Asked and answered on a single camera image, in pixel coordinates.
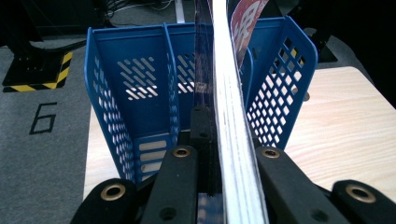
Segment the perforated basket wall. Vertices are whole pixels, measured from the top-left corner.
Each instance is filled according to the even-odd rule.
[[[121,178],[155,174],[190,128],[194,35],[193,23],[89,29],[87,92]],[[286,146],[316,64],[292,19],[257,22],[241,80],[247,119],[263,145]]]

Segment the rectangular hole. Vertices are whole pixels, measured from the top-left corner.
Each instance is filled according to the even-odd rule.
[[[152,172],[152,171],[158,171],[161,168],[161,161],[158,162],[154,162],[154,163],[149,163],[149,164],[144,164],[142,165],[142,167],[140,168],[141,171],[143,173],[147,173],[147,172]]]
[[[164,148],[166,147],[166,141],[157,141],[157,142],[149,142],[149,143],[143,143],[139,145],[139,150],[140,151],[147,151],[147,150],[152,150],[152,149],[157,149],[157,148]]]
[[[150,153],[144,153],[140,156],[141,161],[153,161],[153,160],[158,160],[162,159],[163,156],[165,155],[166,150],[164,151],[157,151],[157,152],[150,152]]]

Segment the wooden desk surface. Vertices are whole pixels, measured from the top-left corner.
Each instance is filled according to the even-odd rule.
[[[354,179],[396,202],[396,110],[353,67],[317,70],[286,152],[325,189]],[[92,111],[84,199],[102,181],[119,177]]]

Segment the blue plastic basket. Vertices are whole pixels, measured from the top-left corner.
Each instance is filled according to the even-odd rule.
[[[85,81],[121,178],[141,182],[190,128],[194,23],[89,29]],[[317,65],[289,17],[260,19],[244,60],[247,120],[264,146],[285,148]]]

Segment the metal grommet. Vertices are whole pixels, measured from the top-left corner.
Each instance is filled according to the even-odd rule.
[[[124,194],[125,194],[125,186],[123,186],[122,184],[112,184],[106,186],[102,190],[100,197],[105,201],[116,201]]]
[[[279,152],[273,150],[273,149],[265,149],[262,151],[262,155],[271,159],[278,158],[280,156]]]
[[[349,196],[351,196],[352,198],[363,203],[374,203],[376,201],[376,198],[372,192],[359,185],[347,185],[346,193],[349,194]]]
[[[173,151],[174,156],[179,157],[179,158],[184,158],[188,157],[191,154],[191,151],[189,149],[186,149],[184,147],[177,148]]]

